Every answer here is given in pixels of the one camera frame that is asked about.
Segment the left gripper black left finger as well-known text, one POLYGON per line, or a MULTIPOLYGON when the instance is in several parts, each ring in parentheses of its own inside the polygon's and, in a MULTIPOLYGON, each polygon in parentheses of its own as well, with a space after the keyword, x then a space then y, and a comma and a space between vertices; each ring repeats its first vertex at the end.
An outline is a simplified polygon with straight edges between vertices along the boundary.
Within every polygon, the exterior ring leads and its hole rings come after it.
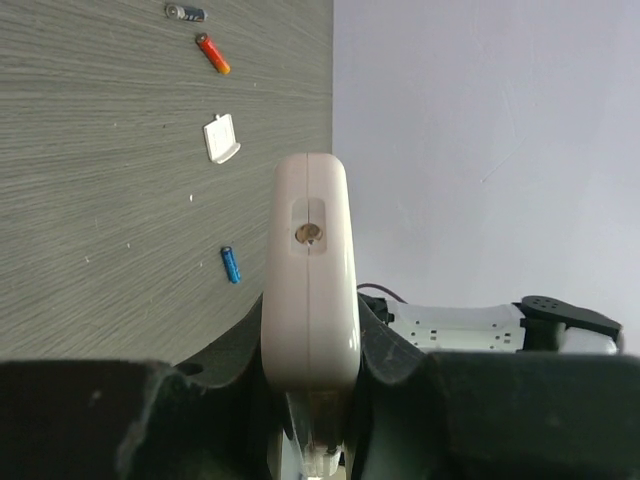
POLYGON ((1 365, 5 479, 276 479, 281 428, 262 372, 261 309, 176 365, 1 365))

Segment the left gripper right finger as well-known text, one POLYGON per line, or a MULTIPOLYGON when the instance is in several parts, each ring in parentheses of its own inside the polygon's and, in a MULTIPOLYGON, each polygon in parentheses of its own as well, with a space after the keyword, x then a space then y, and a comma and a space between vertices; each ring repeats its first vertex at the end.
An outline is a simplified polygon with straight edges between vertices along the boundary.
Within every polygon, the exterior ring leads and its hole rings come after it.
POLYGON ((362 296, 348 420, 354 479, 635 479, 639 361, 551 352, 423 353, 362 296))

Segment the white remote control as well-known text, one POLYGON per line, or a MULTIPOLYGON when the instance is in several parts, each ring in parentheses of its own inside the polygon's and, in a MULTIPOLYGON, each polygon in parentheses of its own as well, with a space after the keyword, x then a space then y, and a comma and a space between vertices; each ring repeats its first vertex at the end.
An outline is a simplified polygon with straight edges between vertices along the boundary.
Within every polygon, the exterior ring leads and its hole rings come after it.
POLYGON ((330 154, 294 154, 275 169, 261 361, 306 477, 338 468, 360 339, 344 166, 330 154))

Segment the white battery cover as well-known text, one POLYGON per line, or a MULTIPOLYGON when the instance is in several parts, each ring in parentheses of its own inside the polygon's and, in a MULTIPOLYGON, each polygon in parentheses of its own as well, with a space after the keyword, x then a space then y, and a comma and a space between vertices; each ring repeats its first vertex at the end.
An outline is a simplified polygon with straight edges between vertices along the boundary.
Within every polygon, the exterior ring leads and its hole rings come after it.
POLYGON ((223 164, 233 158, 240 150, 231 114, 216 115, 203 126, 203 134, 209 160, 215 164, 223 164))

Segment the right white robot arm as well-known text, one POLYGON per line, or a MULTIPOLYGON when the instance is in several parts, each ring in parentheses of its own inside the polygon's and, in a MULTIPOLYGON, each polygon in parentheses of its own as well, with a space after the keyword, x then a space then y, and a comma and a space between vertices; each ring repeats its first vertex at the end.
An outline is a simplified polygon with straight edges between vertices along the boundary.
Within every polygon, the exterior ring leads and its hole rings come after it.
POLYGON ((616 355, 623 327, 609 317, 561 300, 529 295, 492 307, 426 307, 364 295, 378 320, 418 350, 549 351, 616 355))

